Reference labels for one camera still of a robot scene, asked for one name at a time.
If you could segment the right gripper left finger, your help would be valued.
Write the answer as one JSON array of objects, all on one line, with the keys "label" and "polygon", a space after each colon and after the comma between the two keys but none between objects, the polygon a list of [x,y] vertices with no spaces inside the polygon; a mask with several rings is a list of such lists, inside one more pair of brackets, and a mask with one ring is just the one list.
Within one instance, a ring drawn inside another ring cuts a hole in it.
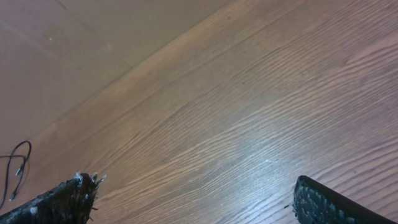
[{"label": "right gripper left finger", "polygon": [[1,224],[86,224],[105,178],[77,172],[72,179],[1,215]]}]

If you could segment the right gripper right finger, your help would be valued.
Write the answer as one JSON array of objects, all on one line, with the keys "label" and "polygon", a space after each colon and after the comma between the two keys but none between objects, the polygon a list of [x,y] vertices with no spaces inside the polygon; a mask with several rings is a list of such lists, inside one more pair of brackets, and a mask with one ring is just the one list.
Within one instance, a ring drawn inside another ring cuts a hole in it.
[{"label": "right gripper right finger", "polygon": [[397,224],[306,175],[297,178],[292,209],[300,224]]}]

